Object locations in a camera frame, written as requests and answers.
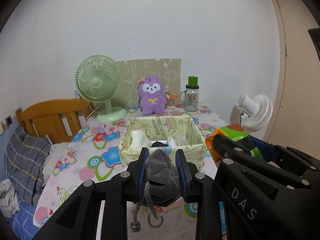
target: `electrical outlet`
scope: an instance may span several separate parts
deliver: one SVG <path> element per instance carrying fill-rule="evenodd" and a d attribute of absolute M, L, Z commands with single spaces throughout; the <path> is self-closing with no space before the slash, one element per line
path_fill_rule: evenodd
<path fill-rule="evenodd" d="M 6 123 L 7 123 L 7 127 L 9 127 L 10 125 L 12 125 L 12 118 L 11 115 L 9 115 L 6 119 L 5 119 Z"/>
<path fill-rule="evenodd" d="M 8 128 L 5 119 L 2 119 L 1 121 L 1 128 L 3 131 L 5 131 Z"/>

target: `green lid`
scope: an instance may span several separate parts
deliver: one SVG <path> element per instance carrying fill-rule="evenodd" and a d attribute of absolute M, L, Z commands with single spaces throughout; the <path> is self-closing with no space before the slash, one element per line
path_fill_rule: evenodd
<path fill-rule="evenodd" d="M 198 77 L 188 77 L 188 85 L 190 87 L 196 87 L 198 85 Z"/>

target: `wooden bed frame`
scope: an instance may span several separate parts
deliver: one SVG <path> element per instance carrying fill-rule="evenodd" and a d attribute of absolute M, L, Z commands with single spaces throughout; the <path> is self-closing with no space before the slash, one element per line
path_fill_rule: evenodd
<path fill-rule="evenodd" d="M 31 136 L 37 137 L 38 133 L 43 138 L 48 135 L 53 143 L 61 143 L 70 142 L 81 129 L 78 112 L 82 112 L 86 119 L 92 112 L 89 102 L 83 98 L 54 99 L 29 106 L 24 111 L 18 109 L 16 115 L 19 125 Z M 62 114 L 66 116 L 73 136 L 68 136 Z"/>

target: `floral bedsheet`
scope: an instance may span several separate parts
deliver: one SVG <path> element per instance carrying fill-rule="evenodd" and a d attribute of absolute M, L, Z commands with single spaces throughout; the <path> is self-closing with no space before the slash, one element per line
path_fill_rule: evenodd
<path fill-rule="evenodd" d="M 163 115 L 191 115 L 201 133 L 206 137 L 212 131 L 227 125 L 217 114 L 207 106 L 201 104 L 197 112 L 185 112 L 182 105 L 176 105 L 175 109 L 166 109 Z M 101 123 L 95 117 L 91 117 L 82 129 L 74 136 L 67 150 L 55 165 L 38 202 L 33 224 L 41 227 L 52 214 L 65 202 L 72 192 L 85 180 L 92 179 L 95 183 L 109 180 L 114 175 L 124 171 L 119 157 L 118 146 L 122 133 L 129 118 L 142 116 L 141 109 L 130 108 L 124 119 L 113 123 Z M 216 165 L 207 152 L 201 171 L 214 178 L 217 171 Z M 146 217 L 150 210 L 141 208 L 138 220 L 141 222 L 142 231 L 151 239 L 194 239 L 196 231 L 197 204 L 185 204 L 180 198 L 179 207 L 162 212 L 164 223 L 160 228 L 150 228 Z M 128 236 L 129 239 L 140 239 L 140 233 L 133 234 L 130 230 L 132 212 L 135 205 L 128 203 Z"/>

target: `green fan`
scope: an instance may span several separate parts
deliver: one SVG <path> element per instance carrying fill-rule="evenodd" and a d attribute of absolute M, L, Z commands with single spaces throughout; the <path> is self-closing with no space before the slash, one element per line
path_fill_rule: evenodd
<path fill-rule="evenodd" d="M 123 107 L 111 105 L 121 84 L 121 69 L 111 58 L 97 55 L 85 59 L 77 68 L 75 84 L 85 100 L 106 105 L 98 113 L 99 122 L 113 122 L 127 115 Z"/>

